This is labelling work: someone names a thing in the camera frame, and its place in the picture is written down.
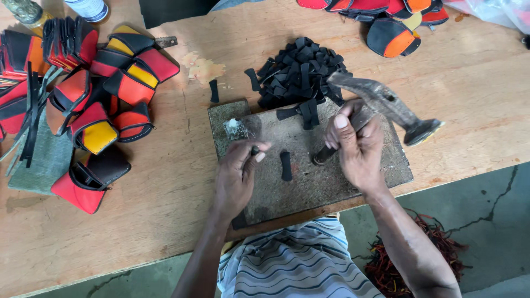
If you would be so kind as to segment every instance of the striped shirt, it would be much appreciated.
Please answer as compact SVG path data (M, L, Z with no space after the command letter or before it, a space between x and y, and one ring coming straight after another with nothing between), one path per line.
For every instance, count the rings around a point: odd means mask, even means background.
M351 260L336 218L248 237L221 257L217 286L222 297L384 298Z

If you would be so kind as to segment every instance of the hammer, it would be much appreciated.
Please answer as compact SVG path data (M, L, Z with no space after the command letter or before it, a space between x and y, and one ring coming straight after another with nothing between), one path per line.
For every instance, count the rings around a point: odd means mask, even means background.
M415 146L425 141L444 122L438 119L420 120L390 88L384 84L366 78L354 78L335 72L328 78L328 84L334 85L360 96L363 104L350 117L356 132L361 130L377 113L389 117L407 132L403 140L407 146ZM324 146L314 157L315 165L323 165L336 149Z

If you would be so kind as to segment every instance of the wooden table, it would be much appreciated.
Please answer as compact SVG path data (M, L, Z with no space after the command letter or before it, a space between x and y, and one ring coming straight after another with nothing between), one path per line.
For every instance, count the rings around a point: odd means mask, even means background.
M112 16L100 29L100 42L118 24L142 26L137 1L111 0L110 6ZM45 8L55 16L73 15L61 6ZM448 11L450 20L435 32L418 29L422 45L416 52L394 59L366 47L359 22L304 9L295 0L245 3L148 32L177 36L179 45L166 49L177 61L196 51L199 58L226 65L226 74L217 78L221 103L247 98L259 111L259 95L243 71L260 68L287 42L308 36L344 56L354 76L387 84L420 118L446 121L428 142L405 148L415 181L392 189L397 196L530 161L530 52L515 30L474 17L455 22L459 13ZM16 23L5 9L0 22L0 28ZM94 215L58 197L8 189L8 162L0 164L0 297L192 250L211 203L217 164L209 100L210 90L189 80L184 66L161 84L151 105L158 129L122 144L132 170L114 183ZM398 134L402 139L401 129ZM361 204L363 199L355 198L230 231L228 237Z

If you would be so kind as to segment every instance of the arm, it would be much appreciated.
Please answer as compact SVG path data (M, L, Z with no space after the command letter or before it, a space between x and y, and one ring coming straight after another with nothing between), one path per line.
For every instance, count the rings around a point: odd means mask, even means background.
M230 221L247 205L254 189L254 168L265 153L251 156L253 145L261 151L270 144L233 142L217 168L214 204L208 213L206 226L195 245L182 276L173 291L173 298L213 297L217 280L219 257Z
M375 117L358 133L348 117L354 101L330 119L325 141L339 148L346 178L372 209L385 249L415 297L461 297L456 278L444 257L392 196L380 171L383 132Z

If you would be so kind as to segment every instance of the glue bottle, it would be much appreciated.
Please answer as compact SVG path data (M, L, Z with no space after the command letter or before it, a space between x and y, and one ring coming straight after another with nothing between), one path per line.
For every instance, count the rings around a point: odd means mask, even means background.
M103 0L64 0L87 22L102 24L109 18L109 7Z
M15 19L42 37L42 27L48 19L54 17L31 0L2 0L5 7L13 13Z

